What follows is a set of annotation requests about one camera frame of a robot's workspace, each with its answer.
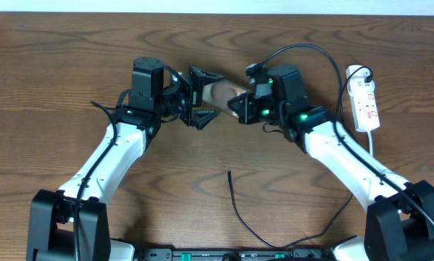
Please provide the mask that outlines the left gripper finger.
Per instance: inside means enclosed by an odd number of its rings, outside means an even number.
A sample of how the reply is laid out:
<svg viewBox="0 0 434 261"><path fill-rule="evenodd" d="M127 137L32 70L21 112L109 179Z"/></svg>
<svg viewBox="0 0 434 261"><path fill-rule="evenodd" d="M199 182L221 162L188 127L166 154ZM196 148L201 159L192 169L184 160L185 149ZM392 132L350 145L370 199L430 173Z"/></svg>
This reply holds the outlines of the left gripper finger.
<svg viewBox="0 0 434 261"><path fill-rule="evenodd" d="M196 110L193 111L193 126L197 130L205 128L213 119L220 115L219 110Z"/></svg>
<svg viewBox="0 0 434 261"><path fill-rule="evenodd" d="M206 86L225 79L222 75L210 73L197 67L190 67L189 73L194 86Z"/></svg>

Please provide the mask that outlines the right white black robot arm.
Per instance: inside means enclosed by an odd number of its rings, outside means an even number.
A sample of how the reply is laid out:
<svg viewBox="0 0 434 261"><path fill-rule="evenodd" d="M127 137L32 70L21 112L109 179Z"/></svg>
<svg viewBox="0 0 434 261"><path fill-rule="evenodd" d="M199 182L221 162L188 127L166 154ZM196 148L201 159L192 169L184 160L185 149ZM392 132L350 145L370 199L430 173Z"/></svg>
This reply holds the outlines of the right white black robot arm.
<svg viewBox="0 0 434 261"><path fill-rule="evenodd" d="M366 212L364 237L330 248L332 260L434 260L434 187L411 183L360 146L334 115L311 104L295 65L246 69L255 86L228 102L240 123L274 125L322 163Z"/></svg>

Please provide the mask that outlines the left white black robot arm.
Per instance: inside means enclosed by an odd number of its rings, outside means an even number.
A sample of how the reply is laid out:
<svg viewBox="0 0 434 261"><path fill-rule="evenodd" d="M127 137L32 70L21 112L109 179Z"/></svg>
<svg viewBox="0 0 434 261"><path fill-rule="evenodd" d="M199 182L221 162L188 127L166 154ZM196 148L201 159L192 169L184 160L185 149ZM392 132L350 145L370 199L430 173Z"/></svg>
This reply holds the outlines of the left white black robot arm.
<svg viewBox="0 0 434 261"><path fill-rule="evenodd" d="M93 154L57 191L34 196L27 260L142 260L135 244L111 238L108 204L163 123L181 119L201 130L218 116L199 107L204 87L221 80L197 67L181 75L160 59L135 59L131 87L113 108L101 108L108 126Z"/></svg>

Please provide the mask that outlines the white power strip red switches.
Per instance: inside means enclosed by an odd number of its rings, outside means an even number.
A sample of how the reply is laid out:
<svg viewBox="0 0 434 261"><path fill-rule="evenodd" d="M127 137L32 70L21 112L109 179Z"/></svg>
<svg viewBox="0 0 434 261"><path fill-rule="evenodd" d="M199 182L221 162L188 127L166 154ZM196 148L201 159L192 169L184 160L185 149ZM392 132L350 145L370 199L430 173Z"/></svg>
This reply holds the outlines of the white power strip red switches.
<svg viewBox="0 0 434 261"><path fill-rule="evenodd" d="M379 128L375 82L371 69L363 65L350 65L346 69L346 77L355 130L366 133Z"/></svg>

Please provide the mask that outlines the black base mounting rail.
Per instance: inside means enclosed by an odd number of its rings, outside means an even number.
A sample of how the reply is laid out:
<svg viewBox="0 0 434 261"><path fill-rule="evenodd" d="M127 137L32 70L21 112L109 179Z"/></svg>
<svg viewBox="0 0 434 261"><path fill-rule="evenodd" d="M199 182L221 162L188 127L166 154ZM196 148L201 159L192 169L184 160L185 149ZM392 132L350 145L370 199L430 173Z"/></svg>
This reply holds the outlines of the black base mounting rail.
<svg viewBox="0 0 434 261"><path fill-rule="evenodd" d="M236 250L236 249L142 249L133 256L134 261L264 261L264 260L335 260L325 249L300 248L294 250Z"/></svg>

